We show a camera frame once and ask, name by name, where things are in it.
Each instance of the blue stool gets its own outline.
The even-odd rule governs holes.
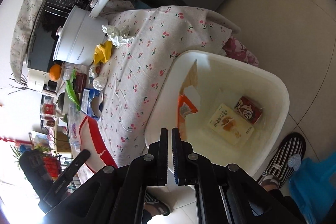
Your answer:
[[[289,190],[309,224],[320,223],[336,200],[336,153],[314,163],[307,158],[289,180]]]

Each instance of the white plastic basin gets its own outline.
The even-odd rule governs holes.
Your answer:
[[[284,83],[274,74],[231,58],[187,51],[175,60],[148,121],[146,145],[159,140],[161,128],[168,128],[168,167],[173,170],[171,130],[177,126],[177,99],[181,83],[195,59],[201,109],[186,118],[187,141],[194,152],[212,163],[223,166],[236,163],[253,176],[270,153],[285,122],[289,95]],[[220,103],[233,108],[241,96],[262,106],[263,114],[247,142],[232,146],[205,124]]]

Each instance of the striped slipper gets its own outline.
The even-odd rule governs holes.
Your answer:
[[[305,138],[297,132],[293,132],[287,135],[278,147],[278,151],[274,157],[269,162],[266,170],[258,179],[260,184],[265,176],[273,175],[279,181],[279,188],[281,188],[286,180],[293,174],[294,168],[289,167],[288,161],[292,161],[294,158],[298,157],[300,160],[303,159],[306,151],[306,141]]]
[[[145,194],[145,203],[155,207],[160,215],[167,216],[171,212],[171,208],[168,206],[168,204],[164,203],[161,200],[158,200],[155,196],[151,195],[148,192],[146,192]]]

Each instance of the tissue box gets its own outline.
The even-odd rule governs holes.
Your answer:
[[[91,118],[99,120],[102,111],[102,92],[96,89],[84,89],[81,110]]]

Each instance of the white cloth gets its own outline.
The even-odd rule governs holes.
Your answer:
[[[17,17],[12,44],[10,48],[10,66],[14,79],[20,83],[22,65],[33,30],[36,16],[44,0],[24,0]]]

